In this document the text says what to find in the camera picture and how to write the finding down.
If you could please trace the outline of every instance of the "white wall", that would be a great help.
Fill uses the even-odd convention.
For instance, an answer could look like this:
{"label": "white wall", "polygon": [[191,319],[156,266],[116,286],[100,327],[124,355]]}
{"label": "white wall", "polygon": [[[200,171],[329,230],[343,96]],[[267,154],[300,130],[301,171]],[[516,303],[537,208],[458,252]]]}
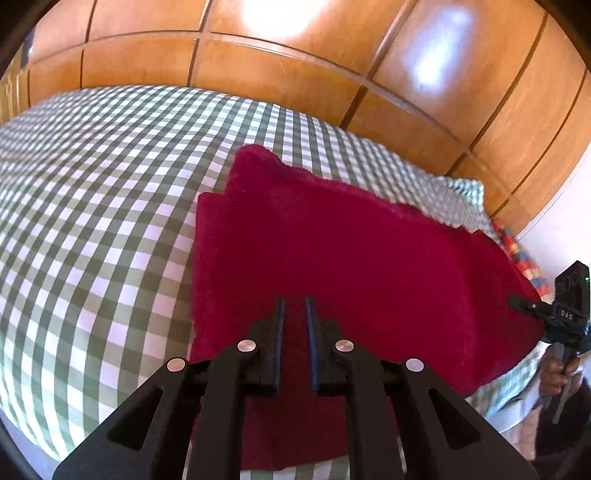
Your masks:
{"label": "white wall", "polygon": [[591,265],[591,143],[562,188],[517,240],[551,280],[575,260]]}

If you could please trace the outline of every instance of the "bed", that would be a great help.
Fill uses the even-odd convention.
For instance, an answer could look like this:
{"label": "bed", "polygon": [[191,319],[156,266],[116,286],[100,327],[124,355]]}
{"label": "bed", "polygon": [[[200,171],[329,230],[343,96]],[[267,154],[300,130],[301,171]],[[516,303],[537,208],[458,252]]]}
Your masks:
{"label": "bed", "polygon": [[[37,468],[44,478],[166,359],[187,355],[195,200],[223,190],[233,152],[250,143],[502,245],[479,181],[435,177],[278,105],[169,86],[35,105],[0,129],[0,410],[25,456],[52,459]],[[467,401],[494,418],[542,348]],[[347,458],[243,472],[348,475]]]}

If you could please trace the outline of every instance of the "red towel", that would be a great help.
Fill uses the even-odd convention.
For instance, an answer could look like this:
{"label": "red towel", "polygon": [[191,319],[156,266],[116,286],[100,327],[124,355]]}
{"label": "red towel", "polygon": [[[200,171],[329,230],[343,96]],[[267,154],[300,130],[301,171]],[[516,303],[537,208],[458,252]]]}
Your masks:
{"label": "red towel", "polygon": [[426,361],[461,395],[515,366],[542,335],[508,307],[539,300],[484,233],[469,233],[262,147],[236,154],[224,194],[199,196],[191,361],[216,356],[288,299],[279,399],[249,399],[243,469],[346,455],[344,403],[311,393],[303,298],[346,338],[393,362]]}

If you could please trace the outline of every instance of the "silver rivet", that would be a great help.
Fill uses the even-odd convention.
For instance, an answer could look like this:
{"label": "silver rivet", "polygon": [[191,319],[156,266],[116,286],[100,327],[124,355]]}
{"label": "silver rivet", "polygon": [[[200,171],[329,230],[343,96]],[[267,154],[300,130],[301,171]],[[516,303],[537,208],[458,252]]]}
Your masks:
{"label": "silver rivet", "polygon": [[425,368],[425,364],[418,358],[409,358],[407,360],[406,366],[411,372],[420,372],[423,370],[423,368]]}
{"label": "silver rivet", "polygon": [[243,340],[238,342],[238,349],[241,352],[252,352],[256,348],[256,342],[253,340]]}
{"label": "silver rivet", "polygon": [[166,368],[168,368],[171,372],[180,372],[186,363],[187,362],[185,362],[185,360],[182,358],[173,358],[168,361]]}
{"label": "silver rivet", "polygon": [[353,345],[351,340],[339,340],[335,343],[335,348],[339,352],[350,352],[353,348],[355,348],[355,345]]}

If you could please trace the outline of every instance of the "wooden panel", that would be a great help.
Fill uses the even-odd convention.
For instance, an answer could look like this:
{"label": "wooden panel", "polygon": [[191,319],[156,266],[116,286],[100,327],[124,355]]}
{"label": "wooden panel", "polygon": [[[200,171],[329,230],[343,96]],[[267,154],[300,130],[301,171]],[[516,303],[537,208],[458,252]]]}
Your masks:
{"label": "wooden panel", "polygon": [[556,135],[584,68],[570,40],[549,18],[523,77],[475,147],[510,189],[517,187]]}
{"label": "wooden panel", "polygon": [[530,222],[532,216],[525,211],[517,198],[511,197],[509,202],[494,216],[494,219],[499,220],[511,230],[513,235],[517,235]]}
{"label": "wooden panel", "polygon": [[60,0],[35,27],[29,62],[83,44],[93,0]]}
{"label": "wooden panel", "polygon": [[29,71],[23,70],[17,77],[18,82],[18,112],[29,108]]}
{"label": "wooden panel", "polygon": [[374,80],[471,144],[519,72],[542,18],[532,0],[421,0]]}
{"label": "wooden panel", "polygon": [[191,85],[278,103],[338,124],[358,85],[325,67],[255,48],[208,41]]}
{"label": "wooden panel", "polygon": [[531,216],[541,212],[560,189],[591,142],[591,74],[556,140],[515,192]]}
{"label": "wooden panel", "polygon": [[132,35],[86,46],[82,86],[186,86],[195,41]]}
{"label": "wooden panel", "polygon": [[56,93],[79,89],[81,56],[82,49],[76,48],[32,65],[29,76],[31,106]]}
{"label": "wooden panel", "polygon": [[403,0],[220,0],[211,29],[270,40],[365,73]]}
{"label": "wooden panel", "polygon": [[8,99],[8,84],[5,80],[0,82],[0,125],[4,125],[10,120]]}
{"label": "wooden panel", "polygon": [[489,215],[501,205],[511,192],[482,161],[465,158],[453,172],[453,177],[480,180],[485,187],[484,208]]}
{"label": "wooden panel", "polygon": [[206,0],[98,0],[90,39],[155,30],[198,30]]}
{"label": "wooden panel", "polygon": [[447,172],[462,153],[449,136],[372,92],[359,105],[348,130],[435,174]]}

